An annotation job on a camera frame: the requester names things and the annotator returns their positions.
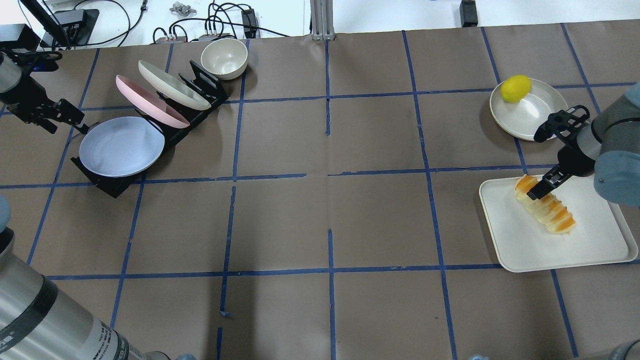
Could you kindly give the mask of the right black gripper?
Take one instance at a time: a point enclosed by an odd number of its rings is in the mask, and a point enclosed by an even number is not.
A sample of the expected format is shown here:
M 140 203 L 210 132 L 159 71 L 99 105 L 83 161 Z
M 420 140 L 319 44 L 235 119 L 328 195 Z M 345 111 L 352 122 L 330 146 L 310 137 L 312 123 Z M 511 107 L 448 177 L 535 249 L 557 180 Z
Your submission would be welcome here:
M 595 171 L 595 160 L 575 146 L 564 145 L 557 154 L 558 164 L 542 176 L 526 195 L 535 201 L 549 195 L 571 177 L 588 177 Z

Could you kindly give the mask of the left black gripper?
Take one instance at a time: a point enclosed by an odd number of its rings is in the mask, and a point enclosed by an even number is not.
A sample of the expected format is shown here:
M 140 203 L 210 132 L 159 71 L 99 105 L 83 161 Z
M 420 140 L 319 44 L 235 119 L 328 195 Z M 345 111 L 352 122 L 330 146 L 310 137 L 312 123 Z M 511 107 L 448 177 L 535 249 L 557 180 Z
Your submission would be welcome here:
M 39 126 L 50 134 L 55 134 L 58 130 L 54 121 L 71 126 L 82 135 L 86 135 L 90 130 L 90 126 L 83 123 L 84 112 L 66 99 L 60 99 L 57 102 L 46 100 L 39 104 L 28 104 L 23 101 L 8 104 L 6 108 L 23 123 Z

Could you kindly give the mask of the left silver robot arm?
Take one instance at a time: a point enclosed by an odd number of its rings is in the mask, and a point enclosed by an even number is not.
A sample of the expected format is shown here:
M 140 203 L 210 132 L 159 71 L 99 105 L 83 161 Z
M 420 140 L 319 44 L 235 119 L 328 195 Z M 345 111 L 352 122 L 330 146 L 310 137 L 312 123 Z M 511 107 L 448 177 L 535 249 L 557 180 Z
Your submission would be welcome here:
M 1 100 L 28 122 L 50 133 L 67 123 L 81 133 L 83 113 L 65 99 L 52 102 L 30 75 L 40 54 L 1 52 Z M 47 276 L 14 253 L 11 209 L 1 198 L 1 358 L 3 360 L 167 360 L 162 351 L 142 352 L 73 300 Z

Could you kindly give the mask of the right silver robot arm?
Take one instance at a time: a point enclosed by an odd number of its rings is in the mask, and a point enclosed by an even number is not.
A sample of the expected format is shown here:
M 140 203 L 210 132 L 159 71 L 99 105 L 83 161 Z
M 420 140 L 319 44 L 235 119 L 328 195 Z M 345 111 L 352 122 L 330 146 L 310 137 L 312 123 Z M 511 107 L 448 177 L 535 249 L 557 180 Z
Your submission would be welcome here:
M 564 146 L 558 163 L 526 191 L 540 202 L 571 177 L 594 175 L 594 190 L 615 204 L 638 207 L 640 203 L 640 85 L 626 92 L 590 120 L 580 105 L 549 114 L 534 134 L 535 142 L 556 136 Z

